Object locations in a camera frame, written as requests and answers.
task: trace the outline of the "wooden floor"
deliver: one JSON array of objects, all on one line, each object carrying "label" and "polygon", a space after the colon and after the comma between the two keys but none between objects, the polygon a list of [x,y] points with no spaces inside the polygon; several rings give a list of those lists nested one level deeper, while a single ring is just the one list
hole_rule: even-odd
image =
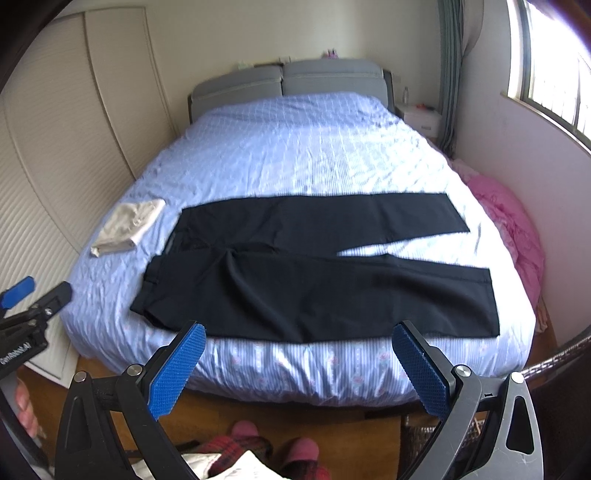
[{"label": "wooden floor", "polygon": [[[528,363],[545,359],[555,347],[550,328],[535,337]],[[83,358],[78,370],[85,370],[94,378],[112,375],[100,362]],[[66,389],[27,368],[20,371],[20,377],[31,392],[35,413],[47,436],[43,446],[52,458]],[[121,414],[113,417],[124,448],[135,449]],[[396,478],[400,447],[398,417],[365,420],[365,413],[359,408],[327,410],[242,404],[185,390],[173,412],[160,421],[173,443],[179,444],[191,440],[204,442],[227,433],[234,422],[243,419],[255,422],[260,433],[272,441],[278,453],[275,462],[280,461],[289,440],[308,436],[318,442],[321,463],[331,470],[333,480]]]}]

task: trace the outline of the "white wall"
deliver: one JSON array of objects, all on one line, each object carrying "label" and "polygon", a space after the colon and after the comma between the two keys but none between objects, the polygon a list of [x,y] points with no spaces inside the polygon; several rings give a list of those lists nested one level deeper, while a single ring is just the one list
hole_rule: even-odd
[{"label": "white wall", "polygon": [[591,156],[539,114],[501,96],[511,62],[504,0],[485,0],[465,60],[457,156],[523,201],[546,252],[543,296],[561,344],[591,323]]},{"label": "white wall", "polygon": [[62,15],[145,5],[154,57],[179,132],[197,83],[239,61],[316,58],[327,48],[401,77],[413,102],[437,106],[440,36],[436,0],[75,0]]}]

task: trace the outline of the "beige folded cloth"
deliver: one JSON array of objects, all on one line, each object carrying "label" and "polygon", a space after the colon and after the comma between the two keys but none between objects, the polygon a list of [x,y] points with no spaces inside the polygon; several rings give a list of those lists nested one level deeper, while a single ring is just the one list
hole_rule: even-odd
[{"label": "beige folded cloth", "polygon": [[137,247],[144,233],[162,212],[162,199],[142,203],[120,203],[115,207],[99,236],[90,247],[95,257]]}]

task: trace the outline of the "bed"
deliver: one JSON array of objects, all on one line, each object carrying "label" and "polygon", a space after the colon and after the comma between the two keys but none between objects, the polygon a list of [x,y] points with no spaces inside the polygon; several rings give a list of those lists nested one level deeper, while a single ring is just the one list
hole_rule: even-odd
[{"label": "bed", "polygon": [[[382,70],[356,60],[245,70],[197,86],[189,107],[194,123],[120,200],[159,197],[166,201],[163,213],[137,249],[92,258],[99,225],[72,270],[74,299],[62,320],[78,351],[119,372],[171,341],[174,332],[154,328],[129,306],[184,207],[281,194],[445,192],[469,233],[342,254],[389,253],[489,268],[501,334],[427,339],[479,375],[521,368],[535,317],[511,256],[446,159],[388,111],[389,97]],[[336,407],[385,407],[416,398],[388,338],[307,345],[208,338],[187,387],[243,401]]]}]

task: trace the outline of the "metal screw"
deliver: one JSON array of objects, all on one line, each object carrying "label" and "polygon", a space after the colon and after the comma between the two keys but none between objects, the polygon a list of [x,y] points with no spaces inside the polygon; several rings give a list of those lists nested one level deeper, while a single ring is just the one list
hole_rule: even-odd
[{"label": "metal screw", "polygon": [[76,372],[76,375],[74,375],[74,382],[80,383],[80,382],[83,382],[84,380],[86,380],[86,372],[84,372],[84,370],[80,370],[79,372]]},{"label": "metal screw", "polygon": [[523,383],[525,381],[525,379],[523,378],[523,375],[521,375],[519,372],[513,372],[511,374],[511,379],[515,383]]},{"label": "metal screw", "polygon": [[470,370],[466,365],[458,365],[456,367],[456,373],[460,375],[460,377],[469,377],[472,375],[472,370]]},{"label": "metal screw", "polygon": [[142,366],[138,364],[133,364],[127,367],[127,374],[130,377],[137,377],[142,372]]}]

